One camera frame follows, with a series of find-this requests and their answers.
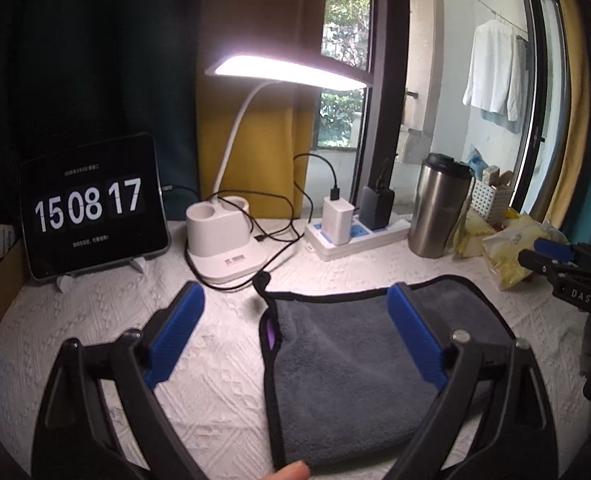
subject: blue gripper pad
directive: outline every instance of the blue gripper pad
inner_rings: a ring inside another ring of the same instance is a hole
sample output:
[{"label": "blue gripper pad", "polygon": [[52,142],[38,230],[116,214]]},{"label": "blue gripper pad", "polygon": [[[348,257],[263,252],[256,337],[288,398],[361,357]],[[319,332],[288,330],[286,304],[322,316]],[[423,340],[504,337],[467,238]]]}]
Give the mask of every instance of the blue gripper pad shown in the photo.
[{"label": "blue gripper pad", "polygon": [[565,264],[568,264],[575,259],[575,254],[570,245],[552,242],[546,238],[538,238],[533,243],[533,250],[542,256],[546,256],[552,260],[558,260]]},{"label": "blue gripper pad", "polygon": [[423,309],[421,312],[419,305],[414,306],[409,297],[410,293],[411,289],[403,283],[392,286],[386,295],[387,310],[420,375],[441,392],[448,381],[444,365],[444,346],[423,319],[433,316],[427,316],[428,311]]},{"label": "blue gripper pad", "polygon": [[187,282],[169,307],[156,311],[143,329],[141,348],[147,357],[144,382],[154,389],[167,381],[205,311],[205,291]]}]

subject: black power adapter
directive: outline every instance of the black power adapter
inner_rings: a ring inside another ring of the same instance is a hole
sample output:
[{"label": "black power adapter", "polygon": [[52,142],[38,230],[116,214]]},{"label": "black power adapter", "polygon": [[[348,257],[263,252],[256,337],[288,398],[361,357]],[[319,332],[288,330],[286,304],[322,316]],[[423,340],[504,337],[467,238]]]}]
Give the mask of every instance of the black power adapter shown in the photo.
[{"label": "black power adapter", "polygon": [[380,176],[375,182],[375,187],[365,186],[362,189],[362,200],[360,202],[358,219],[362,225],[371,229],[371,231],[377,231],[378,229],[387,227],[391,218],[395,193],[392,189],[384,187],[383,184],[384,170],[389,160],[393,163],[395,157],[393,156],[384,161]]}]

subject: gray towel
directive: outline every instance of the gray towel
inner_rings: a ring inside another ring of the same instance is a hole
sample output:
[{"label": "gray towel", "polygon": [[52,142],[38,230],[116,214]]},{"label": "gray towel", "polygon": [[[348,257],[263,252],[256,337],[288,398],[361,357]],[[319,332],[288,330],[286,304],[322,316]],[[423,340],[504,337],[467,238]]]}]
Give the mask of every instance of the gray towel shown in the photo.
[{"label": "gray towel", "polygon": [[[276,468],[309,466],[402,450],[435,398],[386,310],[387,288],[308,297],[256,290],[269,308],[260,322],[265,398]],[[441,276],[412,285],[418,301],[452,330],[481,342],[513,333],[482,292],[465,278]],[[471,409],[489,385],[480,383]]]}]

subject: power strip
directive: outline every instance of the power strip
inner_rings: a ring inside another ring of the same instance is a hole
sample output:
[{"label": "power strip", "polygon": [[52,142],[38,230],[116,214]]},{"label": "power strip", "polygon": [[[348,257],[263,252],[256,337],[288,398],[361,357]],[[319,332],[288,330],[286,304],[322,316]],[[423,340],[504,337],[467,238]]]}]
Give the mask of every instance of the power strip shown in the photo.
[{"label": "power strip", "polygon": [[391,213],[389,225],[378,229],[378,231],[371,231],[357,219],[357,215],[354,215],[351,225],[351,240],[346,244],[339,246],[332,244],[322,233],[322,223],[319,221],[307,224],[304,239],[307,241],[307,248],[310,251],[315,251],[321,260],[328,262],[335,258],[342,258],[404,240],[409,235],[410,229],[411,224],[395,213]]}]

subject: textured tablecloth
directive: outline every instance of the textured tablecloth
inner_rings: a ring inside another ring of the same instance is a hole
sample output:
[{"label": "textured tablecloth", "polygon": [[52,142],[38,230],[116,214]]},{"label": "textured tablecloth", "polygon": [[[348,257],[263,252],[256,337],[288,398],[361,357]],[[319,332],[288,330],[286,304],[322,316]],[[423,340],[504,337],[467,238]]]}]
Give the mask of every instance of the textured tablecloth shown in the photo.
[{"label": "textured tablecloth", "polygon": [[[284,221],[264,224],[277,228]],[[184,223],[170,222],[170,230],[171,249],[150,261],[144,275],[130,266],[96,272],[76,278],[66,294],[53,284],[27,284],[10,307],[0,325],[0,440],[25,469],[40,399],[63,340],[75,336],[84,344],[99,343],[129,327],[141,327],[192,278],[182,254]],[[270,252],[281,246],[272,240],[263,243]],[[269,290],[311,295],[415,283],[441,274],[469,278],[516,334],[532,344],[555,414],[563,467],[583,443],[591,427],[591,405],[582,396],[577,357],[585,315],[553,298],[546,281],[536,279],[512,292],[499,292],[481,258],[419,258],[406,241],[332,262],[321,262],[301,241],[272,269]],[[156,387],[175,430],[211,479],[256,479],[271,471],[258,341],[265,307],[250,287],[232,294],[207,290],[205,313],[172,378]],[[109,384],[109,410],[125,454],[143,464]],[[452,455],[463,457],[472,437],[469,425]],[[380,479],[389,467],[385,463],[339,478]]]}]

